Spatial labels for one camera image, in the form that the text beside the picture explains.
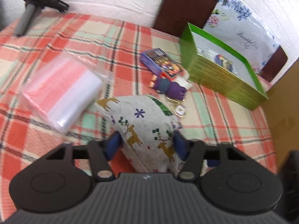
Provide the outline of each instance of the small logo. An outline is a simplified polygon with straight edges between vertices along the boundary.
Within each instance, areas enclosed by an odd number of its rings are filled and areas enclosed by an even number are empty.
[[[146,176],[143,176],[143,178],[144,178],[145,180],[148,180],[148,179],[152,178],[152,176],[146,175]]]

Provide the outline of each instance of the plaid tablecloth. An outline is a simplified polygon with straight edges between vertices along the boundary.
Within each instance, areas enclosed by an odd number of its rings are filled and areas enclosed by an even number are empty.
[[[139,61],[140,52],[161,48],[180,61],[179,39],[151,28],[123,21],[79,14],[43,13],[26,36],[12,36],[16,23],[0,33],[0,65],[10,65],[0,78],[0,218],[15,207],[8,193],[10,180],[20,170],[64,141],[86,144],[106,138],[111,126],[93,106],[65,136],[51,130],[19,100],[21,86],[61,51],[103,64],[113,80],[101,97],[158,94],[148,87],[152,73]],[[275,152],[262,108],[249,111],[207,88],[194,84],[181,120],[182,134],[207,144],[232,142],[237,148],[276,172]],[[88,170],[86,161],[77,165]],[[119,152],[114,171],[133,171]]]

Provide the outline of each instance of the purple figurine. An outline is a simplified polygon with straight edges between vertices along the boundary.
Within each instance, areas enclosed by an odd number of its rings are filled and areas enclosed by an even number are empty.
[[[168,78],[152,77],[149,87],[156,89],[159,94],[165,94],[171,99],[183,100],[185,98],[186,88],[181,87],[177,82],[170,81]]]

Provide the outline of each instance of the pink and white package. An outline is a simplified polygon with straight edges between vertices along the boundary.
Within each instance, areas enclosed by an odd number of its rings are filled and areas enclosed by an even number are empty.
[[[65,54],[56,57],[25,84],[21,95],[33,113],[66,133],[83,110],[98,97],[103,80]]]

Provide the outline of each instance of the green box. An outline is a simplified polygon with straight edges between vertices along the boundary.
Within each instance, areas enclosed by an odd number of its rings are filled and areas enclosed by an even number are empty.
[[[210,46],[216,46],[219,54],[223,51],[226,55],[233,56],[232,58],[237,62],[236,65],[240,67],[246,80],[244,78],[242,80],[222,66],[201,56],[197,49],[200,40],[205,41]],[[210,88],[250,110],[256,109],[268,99],[248,61],[237,51],[206,31],[188,23],[181,35],[180,47],[182,65],[189,72],[191,81]]]

